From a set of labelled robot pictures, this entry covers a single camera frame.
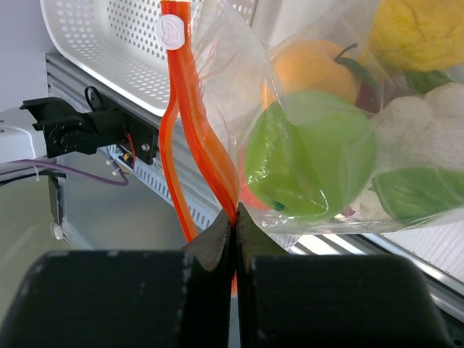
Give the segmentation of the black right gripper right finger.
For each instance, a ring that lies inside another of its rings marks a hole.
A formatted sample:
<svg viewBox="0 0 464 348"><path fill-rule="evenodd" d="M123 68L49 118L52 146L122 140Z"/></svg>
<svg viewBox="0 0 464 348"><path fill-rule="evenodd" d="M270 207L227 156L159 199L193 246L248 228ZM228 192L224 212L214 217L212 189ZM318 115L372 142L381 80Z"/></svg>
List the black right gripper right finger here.
<svg viewBox="0 0 464 348"><path fill-rule="evenodd" d="M404 257L291 255L244 206L235 224L243 347L451 347L423 274Z"/></svg>

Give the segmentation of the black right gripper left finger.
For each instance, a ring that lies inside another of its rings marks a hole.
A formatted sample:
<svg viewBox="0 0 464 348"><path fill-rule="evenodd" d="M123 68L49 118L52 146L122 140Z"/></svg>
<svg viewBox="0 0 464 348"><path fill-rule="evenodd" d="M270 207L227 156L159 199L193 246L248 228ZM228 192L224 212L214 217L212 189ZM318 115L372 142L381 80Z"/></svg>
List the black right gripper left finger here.
<svg viewBox="0 0 464 348"><path fill-rule="evenodd" d="M3 347L227 347L233 223L178 251L52 251L28 269Z"/></svg>

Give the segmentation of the green apple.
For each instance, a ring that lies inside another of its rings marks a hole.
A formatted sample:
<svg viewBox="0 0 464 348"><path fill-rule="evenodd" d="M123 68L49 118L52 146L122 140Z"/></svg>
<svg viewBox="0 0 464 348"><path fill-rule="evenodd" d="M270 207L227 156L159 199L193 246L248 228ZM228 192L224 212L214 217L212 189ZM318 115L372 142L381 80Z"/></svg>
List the green apple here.
<svg viewBox="0 0 464 348"><path fill-rule="evenodd" d="M246 145L244 173L269 208L307 222L348 208L376 166L373 124L355 105L321 91L272 102Z"/></svg>

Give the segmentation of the white cauliflower with leaves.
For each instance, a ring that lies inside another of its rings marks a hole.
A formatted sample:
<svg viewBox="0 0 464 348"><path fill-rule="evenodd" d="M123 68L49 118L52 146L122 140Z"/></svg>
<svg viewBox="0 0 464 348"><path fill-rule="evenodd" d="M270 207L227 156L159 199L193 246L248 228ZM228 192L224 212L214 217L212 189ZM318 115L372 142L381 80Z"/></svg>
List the white cauliflower with leaves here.
<svg viewBox="0 0 464 348"><path fill-rule="evenodd" d="M378 160L351 205L360 221L415 225L463 207L463 82L439 70L405 79L411 95L370 119Z"/></svg>

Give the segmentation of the clear zip top bag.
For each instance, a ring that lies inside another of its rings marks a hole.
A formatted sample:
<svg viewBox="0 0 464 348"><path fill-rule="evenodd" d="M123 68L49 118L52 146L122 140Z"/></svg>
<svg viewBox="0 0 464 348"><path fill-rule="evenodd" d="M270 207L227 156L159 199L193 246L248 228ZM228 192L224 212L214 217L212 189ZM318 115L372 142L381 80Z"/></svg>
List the clear zip top bag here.
<svg viewBox="0 0 464 348"><path fill-rule="evenodd" d="M170 100L221 210L268 233L392 232L463 221L463 3L345 1L272 49L227 1L163 1Z"/></svg>

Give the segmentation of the orange fruit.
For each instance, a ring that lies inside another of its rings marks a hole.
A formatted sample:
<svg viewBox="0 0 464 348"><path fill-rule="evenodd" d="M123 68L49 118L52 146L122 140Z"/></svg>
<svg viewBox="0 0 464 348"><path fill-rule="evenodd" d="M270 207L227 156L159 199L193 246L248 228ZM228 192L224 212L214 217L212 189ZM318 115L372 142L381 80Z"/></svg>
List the orange fruit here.
<svg viewBox="0 0 464 348"><path fill-rule="evenodd" d="M322 91L354 104L360 80L337 57L350 54L331 41L310 39L290 43L276 54L272 65L286 94Z"/></svg>

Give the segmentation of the yellow lemon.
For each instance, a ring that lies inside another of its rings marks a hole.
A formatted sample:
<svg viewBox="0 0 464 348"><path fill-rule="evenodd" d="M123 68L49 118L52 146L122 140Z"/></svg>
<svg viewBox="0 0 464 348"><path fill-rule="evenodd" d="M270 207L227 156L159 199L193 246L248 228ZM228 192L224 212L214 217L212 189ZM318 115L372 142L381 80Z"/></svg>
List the yellow lemon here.
<svg viewBox="0 0 464 348"><path fill-rule="evenodd" d="M463 63L462 1L381 1L368 50L391 70L446 70Z"/></svg>

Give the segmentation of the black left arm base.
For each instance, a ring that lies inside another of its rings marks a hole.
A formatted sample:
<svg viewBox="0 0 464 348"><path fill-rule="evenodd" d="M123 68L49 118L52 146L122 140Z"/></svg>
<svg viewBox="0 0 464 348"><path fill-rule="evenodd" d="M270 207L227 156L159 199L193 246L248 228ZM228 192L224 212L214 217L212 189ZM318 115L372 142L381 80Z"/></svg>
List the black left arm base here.
<svg viewBox="0 0 464 348"><path fill-rule="evenodd" d="M44 134L46 156L54 158L78 152L95 154L115 145L126 150L134 166L137 160L150 165L159 150L159 129L135 113L102 95L95 87L84 90L89 112L79 112L64 99L47 97L22 103L33 116L33 127Z"/></svg>

